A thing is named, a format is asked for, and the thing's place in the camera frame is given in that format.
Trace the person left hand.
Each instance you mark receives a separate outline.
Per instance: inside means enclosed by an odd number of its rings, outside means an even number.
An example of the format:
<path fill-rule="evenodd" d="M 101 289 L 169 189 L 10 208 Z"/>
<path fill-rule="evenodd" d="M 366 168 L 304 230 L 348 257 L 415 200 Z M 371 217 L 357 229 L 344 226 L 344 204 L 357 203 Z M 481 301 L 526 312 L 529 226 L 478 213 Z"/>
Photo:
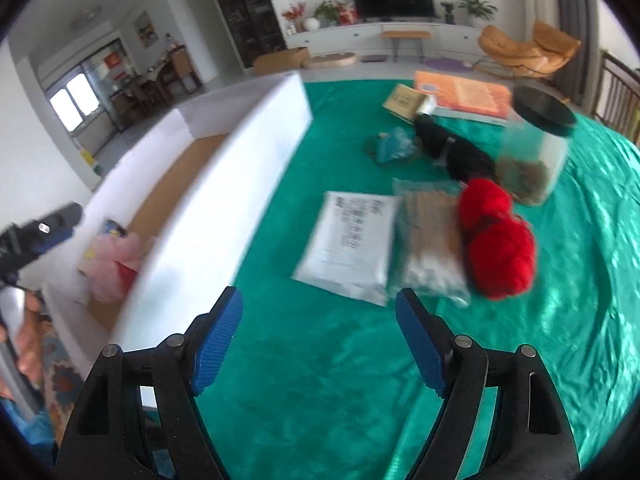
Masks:
<path fill-rule="evenodd" d="M 28 378 L 32 386 L 39 390 L 42 385 L 42 327 L 40 323 L 40 301 L 26 290 L 24 321 L 17 333 L 16 366 Z"/>

